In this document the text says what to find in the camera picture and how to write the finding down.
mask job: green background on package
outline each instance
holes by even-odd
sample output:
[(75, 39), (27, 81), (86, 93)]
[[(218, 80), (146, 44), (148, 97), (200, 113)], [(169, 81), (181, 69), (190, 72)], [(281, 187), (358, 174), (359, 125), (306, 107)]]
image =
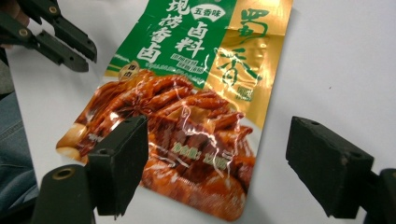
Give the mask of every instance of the green background on package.
[[(137, 61), (141, 68), (146, 68), (146, 64), (148, 62), (146, 60), (137, 59), (136, 56), (142, 48), (147, 49), (150, 47), (152, 33), (159, 31), (162, 28), (162, 26), (159, 24), (162, 19), (167, 18), (168, 14), (171, 16), (178, 15), (177, 11), (166, 11), (166, 9), (169, 8), (170, 3), (172, 3), (172, 0), (150, 0), (145, 13), (134, 26), (131, 33), (128, 34), (123, 43), (120, 45), (116, 54), (123, 58), (127, 58), (130, 61)], [(161, 46), (161, 54), (155, 63), (165, 64), (177, 68), (178, 61), (170, 59), (174, 53), (191, 59), (192, 51), (182, 50), (181, 52), (178, 52), (175, 46), (177, 45), (177, 42), (182, 40), (184, 37), (188, 37), (188, 31), (191, 27), (198, 27), (198, 22), (202, 21), (207, 24), (206, 28), (208, 29), (205, 37), (203, 38), (204, 43), (201, 46), (205, 49), (199, 50), (193, 60), (198, 61), (197, 66), (204, 67), (205, 71), (202, 74), (194, 74), (188, 72), (187, 70), (181, 70), (183, 70), (185, 74), (188, 74), (188, 77), (198, 77), (206, 81), (208, 72), (212, 67), (212, 63), (217, 54), (217, 49), (227, 31), (231, 17), (233, 15), (233, 9), (235, 7), (236, 0), (220, 2), (216, 2), (214, 0), (190, 0), (188, 3), (190, 8), (201, 4), (217, 5), (224, 9), (226, 13), (223, 17), (215, 22), (208, 18), (200, 18), (196, 21), (191, 15), (192, 12), (182, 16), (182, 23), (178, 27), (173, 29), (168, 27), (168, 29), (172, 31), (171, 36), (166, 37), (165, 40), (159, 44)], [(119, 69), (114, 68), (114, 66), (123, 67), (125, 64), (127, 64), (127, 62), (121, 60), (119, 57), (113, 57), (110, 64), (113, 66), (109, 66), (107, 68), (108, 70), (119, 72)], [(159, 76), (170, 74), (168, 71), (163, 71), (156, 68), (150, 69)], [(202, 88), (205, 85), (204, 82), (192, 82), (194, 82), (194, 85), (198, 88)]]

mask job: jeans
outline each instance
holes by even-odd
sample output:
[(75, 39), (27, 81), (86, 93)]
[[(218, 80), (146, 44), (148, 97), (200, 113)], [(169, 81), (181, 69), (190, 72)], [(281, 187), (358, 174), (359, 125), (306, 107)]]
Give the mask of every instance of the jeans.
[(38, 195), (15, 92), (0, 101), (0, 213)]

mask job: snack bag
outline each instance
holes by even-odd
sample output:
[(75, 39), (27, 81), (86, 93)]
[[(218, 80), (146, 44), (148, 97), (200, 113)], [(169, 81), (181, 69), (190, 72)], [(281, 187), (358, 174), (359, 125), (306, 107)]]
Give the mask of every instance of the snack bag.
[(87, 153), (148, 117), (141, 186), (225, 220), (242, 215), (292, 0), (149, 0), (57, 145)]

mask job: food image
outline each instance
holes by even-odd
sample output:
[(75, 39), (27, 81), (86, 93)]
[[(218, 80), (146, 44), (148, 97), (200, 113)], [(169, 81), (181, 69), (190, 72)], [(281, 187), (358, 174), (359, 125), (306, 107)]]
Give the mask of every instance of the food image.
[(255, 163), (241, 124), (244, 114), (212, 90), (196, 90), (182, 75), (140, 70), (99, 88), (58, 151), (87, 162), (87, 153), (119, 123), (148, 117), (149, 159), (141, 185), (203, 212), (241, 216)]

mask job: white table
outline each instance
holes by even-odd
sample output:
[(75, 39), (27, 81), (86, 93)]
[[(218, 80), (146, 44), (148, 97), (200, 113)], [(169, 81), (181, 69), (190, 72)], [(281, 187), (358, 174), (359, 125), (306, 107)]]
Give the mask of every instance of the white table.
[[(90, 72), (73, 73), (37, 52), (8, 51), (38, 182), (65, 163), (55, 152), (88, 103), (141, 0), (59, 0), (64, 16), (98, 48)], [(362, 223), (327, 218), (285, 159), (291, 116), (314, 119), (396, 167), (396, 1), (295, 0), (244, 215), (236, 223)], [(41, 30), (33, 22), (36, 34)], [(113, 217), (97, 217), (113, 223)], [(222, 223), (139, 188), (118, 223)]]

